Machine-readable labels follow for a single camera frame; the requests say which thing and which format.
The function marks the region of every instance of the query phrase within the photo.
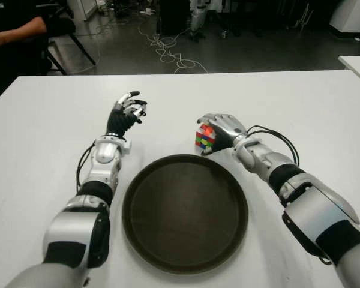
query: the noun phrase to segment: chair leg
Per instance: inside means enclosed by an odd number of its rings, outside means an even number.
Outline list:
[[[88,52],[84,49],[83,44],[76,38],[75,35],[73,34],[69,34],[69,36],[71,37],[71,39],[76,43],[76,45],[80,48],[80,50],[84,53],[84,55],[88,58],[88,60],[90,60],[90,62],[93,65],[96,65],[96,62],[92,59],[92,57],[88,54]]]
[[[54,63],[54,65],[58,68],[61,74],[67,75],[67,72],[65,72],[64,68],[61,67],[60,63],[56,60],[55,57],[53,57],[53,55],[48,50],[47,50],[47,57],[52,61],[52,63]]]

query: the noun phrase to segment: silver robot hand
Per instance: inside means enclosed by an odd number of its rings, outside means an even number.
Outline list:
[[[206,114],[215,142],[202,155],[233,147],[233,156],[275,191],[285,207],[283,222],[310,254],[327,258],[346,288],[360,288],[360,221],[352,206],[287,156],[248,136],[232,115]]]
[[[210,125],[216,134],[213,146],[206,148],[202,155],[208,155],[233,146],[233,141],[239,136],[246,136],[245,127],[229,114],[206,114],[197,120],[197,123]]]

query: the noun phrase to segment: person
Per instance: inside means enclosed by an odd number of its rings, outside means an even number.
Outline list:
[[[40,74],[41,48],[32,39],[46,31],[32,0],[0,0],[0,95],[17,76]]]

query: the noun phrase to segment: wire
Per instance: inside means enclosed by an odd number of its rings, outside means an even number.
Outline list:
[[[275,134],[276,137],[282,137],[283,139],[285,139],[285,141],[287,141],[290,146],[292,147],[292,149],[294,150],[295,154],[296,154],[296,159],[297,159],[297,165],[300,166],[300,157],[299,157],[299,153],[298,153],[298,150],[296,149],[296,147],[293,145],[293,143],[284,135],[282,135],[281,133],[275,131],[275,130],[272,130],[272,129],[269,129],[267,127],[264,127],[264,126],[260,126],[260,125],[254,125],[252,126],[251,128],[248,129],[248,132],[253,129],[253,128],[261,128],[261,129],[265,129],[267,131],[270,131],[272,133]]]
[[[328,259],[324,258],[324,257],[319,257],[320,261],[325,264],[325,265],[331,265],[332,262],[329,261]]]
[[[261,129],[264,129],[264,130],[257,130],[257,131],[254,131],[254,132],[251,132],[248,134],[247,137],[250,137],[251,135],[254,135],[254,134],[257,134],[257,133],[266,133],[266,134],[271,134],[277,138],[279,138],[280,140],[282,140],[287,146],[288,148],[290,149],[291,153],[292,153],[292,157],[293,157],[293,162],[297,165],[297,166],[300,166],[300,157],[299,157],[299,153],[297,151],[297,149],[295,148],[295,146],[293,145],[293,143],[284,135],[282,135],[281,133],[275,131],[275,130],[272,130],[272,129],[269,129],[267,127],[264,127],[264,126],[260,126],[260,125],[254,125],[252,126],[251,128],[249,128],[247,131],[250,132],[250,130],[254,129],[254,128],[261,128]]]
[[[90,147],[88,147],[84,153],[82,154],[79,163],[77,165],[77,169],[76,169],[76,192],[79,192],[79,188],[81,186],[80,184],[80,171],[83,168],[85,162],[87,161],[89,155],[91,154],[92,148],[95,146],[95,141],[92,143],[92,145]]]
[[[180,70],[186,70],[186,69],[192,69],[195,68],[197,65],[200,66],[205,73],[208,73],[207,69],[198,61],[192,60],[192,59],[186,59],[182,57],[181,53],[172,53],[171,48],[175,47],[177,45],[177,39],[180,35],[186,33],[190,30],[190,28],[187,28],[186,30],[180,32],[175,38],[173,37],[164,37],[164,38],[158,38],[158,39],[151,39],[147,33],[143,33],[141,31],[141,26],[145,22],[141,23],[139,27],[137,27],[137,30],[140,35],[143,35],[146,37],[146,39],[150,42],[150,47],[157,47],[155,49],[155,52],[157,55],[160,56],[160,62],[162,63],[176,63],[176,70],[174,74],[176,74]]]

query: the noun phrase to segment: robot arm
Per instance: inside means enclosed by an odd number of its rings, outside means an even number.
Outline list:
[[[109,208],[118,184],[121,158],[130,151],[124,133],[145,116],[146,102],[125,94],[113,107],[107,132],[94,142],[92,167],[64,209],[46,231],[44,261],[21,272],[8,288],[74,288],[88,282],[91,268],[108,257]]]
[[[248,136],[232,115],[207,114],[198,122],[216,134],[202,154],[233,147],[233,156],[275,191],[285,207],[283,222],[305,250],[329,259],[344,287],[360,288],[360,221],[351,205],[287,156]]]

